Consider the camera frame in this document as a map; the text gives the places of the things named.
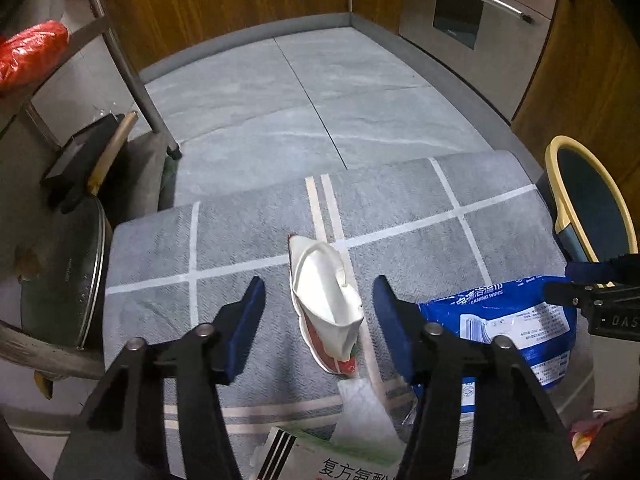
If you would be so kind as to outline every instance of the oven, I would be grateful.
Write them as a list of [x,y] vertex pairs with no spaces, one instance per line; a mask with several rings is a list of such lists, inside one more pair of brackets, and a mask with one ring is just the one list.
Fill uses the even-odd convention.
[[400,35],[453,70],[511,121],[556,0],[402,0]]

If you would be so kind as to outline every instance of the white tissue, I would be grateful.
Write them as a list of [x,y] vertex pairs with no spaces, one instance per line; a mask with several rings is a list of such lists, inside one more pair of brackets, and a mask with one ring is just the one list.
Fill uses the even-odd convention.
[[399,462],[404,443],[398,438],[369,380],[339,381],[338,390],[342,396],[342,415],[335,425],[331,443]]

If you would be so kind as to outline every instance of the blue wipes package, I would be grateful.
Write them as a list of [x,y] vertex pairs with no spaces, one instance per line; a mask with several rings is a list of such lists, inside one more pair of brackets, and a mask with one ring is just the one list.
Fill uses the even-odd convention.
[[[480,286],[448,298],[420,303],[428,321],[436,321],[457,336],[490,343],[503,334],[520,350],[544,388],[564,377],[575,343],[577,310],[545,303],[545,282],[567,282],[557,276],[533,276],[499,285]],[[462,412],[474,410],[475,384],[464,379]]]

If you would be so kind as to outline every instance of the floor tile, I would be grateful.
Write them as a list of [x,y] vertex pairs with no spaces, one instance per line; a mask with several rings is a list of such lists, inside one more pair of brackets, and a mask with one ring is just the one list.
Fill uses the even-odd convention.
[[302,32],[276,41],[314,103],[428,85],[408,65],[353,28]]
[[433,87],[347,96],[318,103],[316,108],[350,169],[491,150]]
[[175,205],[344,169],[311,104],[220,128],[182,152]]
[[308,98],[273,40],[188,64],[146,85],[178,142]]

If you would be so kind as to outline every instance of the red plastic bag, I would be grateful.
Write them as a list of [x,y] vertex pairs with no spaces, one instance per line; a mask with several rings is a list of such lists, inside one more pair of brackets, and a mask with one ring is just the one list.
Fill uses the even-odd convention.
[[1,42],[0,92],[7,92],[45,76],[65,51],[69,31],[55,21],[41,23]]

